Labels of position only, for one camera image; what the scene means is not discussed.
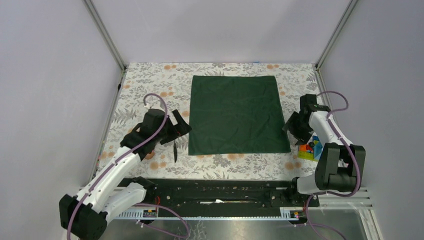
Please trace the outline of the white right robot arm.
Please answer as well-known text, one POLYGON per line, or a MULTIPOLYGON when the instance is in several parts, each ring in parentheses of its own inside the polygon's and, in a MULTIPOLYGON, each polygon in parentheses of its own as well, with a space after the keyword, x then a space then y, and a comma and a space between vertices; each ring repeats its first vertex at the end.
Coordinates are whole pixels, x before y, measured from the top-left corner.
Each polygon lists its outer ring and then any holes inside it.
POLYGON ((294 179, 294 188, 287 191, 287 201, 301 205, 307 195, 332 194, 351 197, 361 187, 366 150, 350 141, 334 121, 334 111, 318 104, 316 94, 300 97, 300 109, 293 112, 282 130, 305 145, 316 135, 322 152, 315 172, 294 179))

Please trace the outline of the dark green cloth napkin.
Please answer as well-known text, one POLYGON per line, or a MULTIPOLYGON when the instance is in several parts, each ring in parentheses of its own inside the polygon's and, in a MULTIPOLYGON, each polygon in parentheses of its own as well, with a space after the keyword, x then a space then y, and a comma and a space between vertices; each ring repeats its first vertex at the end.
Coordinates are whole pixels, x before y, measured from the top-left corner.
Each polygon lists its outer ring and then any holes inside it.
POLYGON ((275 76, 193 76, 190 156, 289 153, 284 124, 275 76))

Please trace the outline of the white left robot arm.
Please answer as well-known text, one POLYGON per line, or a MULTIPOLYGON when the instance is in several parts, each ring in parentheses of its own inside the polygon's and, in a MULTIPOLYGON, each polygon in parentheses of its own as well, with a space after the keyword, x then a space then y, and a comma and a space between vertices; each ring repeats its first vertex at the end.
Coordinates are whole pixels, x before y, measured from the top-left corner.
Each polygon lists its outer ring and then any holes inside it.
POLYGON ((75 195, 65 194, 59 201, 60 224, 67 239, 75 235, 83 240, 98 240, 109 223, 131 206, 152 204, 155 192, 144 178, 132 181, 119 193, 115 188, 126 174, 137 166, 157 144, 172 142, 191 131, 177 110, 172 111, 173 124, 166 111, 151 108, 120 142, 109 163, 75 195))

